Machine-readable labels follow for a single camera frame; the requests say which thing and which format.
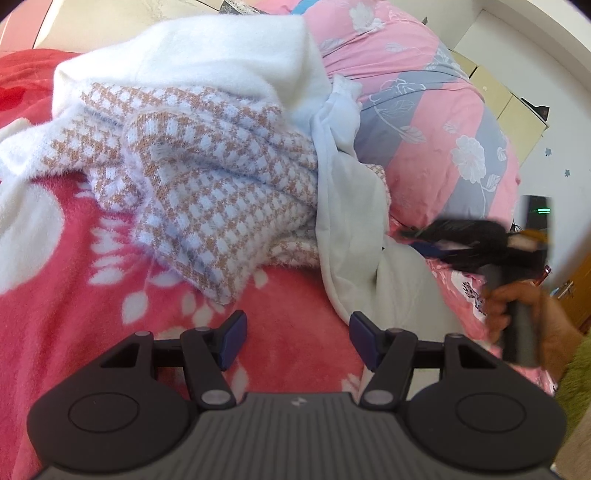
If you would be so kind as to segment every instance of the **white cloth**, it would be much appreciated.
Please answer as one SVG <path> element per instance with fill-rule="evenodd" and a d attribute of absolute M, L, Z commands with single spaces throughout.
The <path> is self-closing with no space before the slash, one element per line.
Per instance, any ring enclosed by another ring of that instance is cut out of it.
<path fill-rule="evenodd" d="M 364 312 L 381 329 L 398 327 L 441 341 L 462 328 L 443 301 L 422 256 L 388 237 L 384 184 L 357 161 L 357 84 L 335 77 L 333 92 L 312 122 L 318 154 L 316 238 L 326 292 L 339 316 Z M 413 395 L 438 380 L 416 371 Z M 365 369 L 362 389 L 371 379 Z"/>
<path fill-rule="evenodd" d="M 421 255 L 387 237 L 385 187 L 353 150 L 360 87 L 336 76 L 331 92 L 302 17 L 220 15 L 155 25 L 129 42 L 59 65 L 53 115 L 71 107 L 78 85 L 89 82 L 204 85 L 282 104 L 317 150 L 316 236 L 324 285 L 339 316 L 348 324 L 360 310 L 380 328 L 405 328 L 424 340 L 461 330 Z M 16 139 L 24 134 L 0 144 L 1 163 L 18 176 L 31 175 L 22 164 L 27 148 L 35 148 L 34 138 Z M 420 385 L 434 380 L 420 377 Z"/>

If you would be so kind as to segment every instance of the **cabinet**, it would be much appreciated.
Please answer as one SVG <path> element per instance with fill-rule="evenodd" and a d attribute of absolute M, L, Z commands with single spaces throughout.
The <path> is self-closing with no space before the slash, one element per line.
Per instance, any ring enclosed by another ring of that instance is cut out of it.
<path fill-rule="evenodd" d="M 452 55 L 497 118 L 521 165 L 539 142 L 548 125 L 485 67 L 457 52 L 452 51 Z"/>
<path fill-rule="evenodd" d="M 482 94 L 487 107 L 491 109 L 495 117 L 499 118 L 501 112 L 511 100 L 511 91 L 494 78 L 492 73 L 483 66 L 479 66 L 472 73 L 470 80 Z"/>
<path fill-rule="evenodd" d="M 501 112 L 499 125 L 511 140 L 520 165 L 548 128 L 546 123 L 515 95 L 511 96 L 511 100 Z"/>

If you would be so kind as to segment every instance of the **wooden door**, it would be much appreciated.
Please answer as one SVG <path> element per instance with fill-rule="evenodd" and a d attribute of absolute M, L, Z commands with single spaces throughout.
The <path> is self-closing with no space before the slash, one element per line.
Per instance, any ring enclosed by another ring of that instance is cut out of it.
<path fill-rule="evenodd" d="M 591 316 L 591 254 L 560 287 L 556 297 L 575 327 L 581 327 Z"/>

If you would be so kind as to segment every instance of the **gray stripe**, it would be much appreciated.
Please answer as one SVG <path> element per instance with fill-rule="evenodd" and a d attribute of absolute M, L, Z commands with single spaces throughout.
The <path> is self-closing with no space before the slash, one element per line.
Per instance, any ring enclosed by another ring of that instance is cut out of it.
<path fill-rule="evenodd" d="M 495 116 L 487 106 L 475 138 L 484 149 L 486 174 L 476 183 L 460 177 L 441 211 L 441 216 L 484 218 L 488 215 L 496 195 L 496 187 L 507 168 L 507 161 L 499 160 L 499 149 L 504 151 L 507 144 Z"/>
<path fill-rule="evenodd" d="M 403 140 L 420 142 L 421 132 L 408 128 L 423 92 L 441 89 L 456 80 L 436 71 L 403 72 L 385 80 L 382 90 L 370 95 L 363 104 L 361 125 L 355 137 L 359 161 L 386 167 Z"/>

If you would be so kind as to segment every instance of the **black device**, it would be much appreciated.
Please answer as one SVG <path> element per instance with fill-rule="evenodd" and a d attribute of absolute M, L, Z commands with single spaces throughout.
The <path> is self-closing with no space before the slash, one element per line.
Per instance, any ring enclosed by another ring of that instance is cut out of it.
<path fill-rule="evenodd" d="M 438 219 L 424 229 L 401 231 L 415 239 L 413 247 L 426 257 L 439 258 L 454 270 L 482 274 L 493 290 L 514 281 L 540 277 L 548 258 L 549 200 L 527 197 L 525 229 L 506 232 L 489 220 Z M 437 243 L 451 242 L 462 248 L 441 249 Z M 499 345 L 503 360 L 523 367 L 538 367 L 539 327 L 531 309 L 517 301 L 507 307 L 511 323 L 503 330 Z"/>
<path fill-rule="evenodd" d="M 221 370 L 246 339 L 246 315 L 154 340 L 138 332 L 43 395 L 27 431 L 38 480 L 542 480 L 566 419 L 559 405 L 460 334 L 423 342 L 362 313 L 350 339 L 375 372 L 349 393 L 248 393 Z M 190 400 L 156 380 L 183 367 Z M 407 401 L 414 368 L 441 380 Z"/>

